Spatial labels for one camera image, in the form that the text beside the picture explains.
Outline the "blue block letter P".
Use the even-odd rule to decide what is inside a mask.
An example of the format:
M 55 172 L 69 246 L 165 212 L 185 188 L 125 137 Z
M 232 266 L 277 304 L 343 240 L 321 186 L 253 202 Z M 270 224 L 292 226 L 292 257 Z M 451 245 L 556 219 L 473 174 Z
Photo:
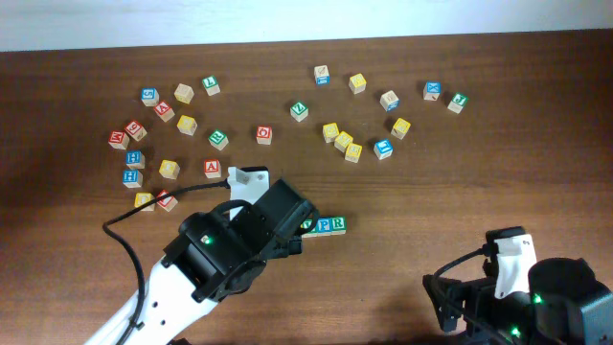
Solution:
M 316 224 L 316 235 L 318 237 L 328 236 L 332 232 L 331 218 L 319 218 Z

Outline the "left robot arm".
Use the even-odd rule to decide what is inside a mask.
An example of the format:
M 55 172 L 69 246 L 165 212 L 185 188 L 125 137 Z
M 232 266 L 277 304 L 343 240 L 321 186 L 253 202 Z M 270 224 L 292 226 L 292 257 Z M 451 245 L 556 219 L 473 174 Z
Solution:
M 146 274 L 130 244 L 102 226 L 132 261 L 138 288 L 90 338 L 91 344 L 169 344 L 226 297 L 247 291 L 270 260 L 302 252 L 306 219 L 317 208 L 283 179 L 258 200 L 228 200 L 197 212 Z

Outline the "green block letter V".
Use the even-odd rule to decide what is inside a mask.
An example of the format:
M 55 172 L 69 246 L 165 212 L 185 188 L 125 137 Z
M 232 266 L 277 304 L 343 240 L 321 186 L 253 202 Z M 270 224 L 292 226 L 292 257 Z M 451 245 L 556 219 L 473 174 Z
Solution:
M 312 218 L 306 219 L 301 224 L 301 230 L 303 231 L 303 238 L 313 238 L 318 236 L 317 222 Z

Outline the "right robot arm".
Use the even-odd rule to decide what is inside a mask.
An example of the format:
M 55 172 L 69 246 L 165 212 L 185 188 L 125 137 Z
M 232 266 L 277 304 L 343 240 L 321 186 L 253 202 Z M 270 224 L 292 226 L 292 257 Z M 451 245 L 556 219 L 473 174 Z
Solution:
M 609 344 L 612 291 L 583 259 L 539 261 L 521 226 L 422 278 L 440 329 L 462 344 Z

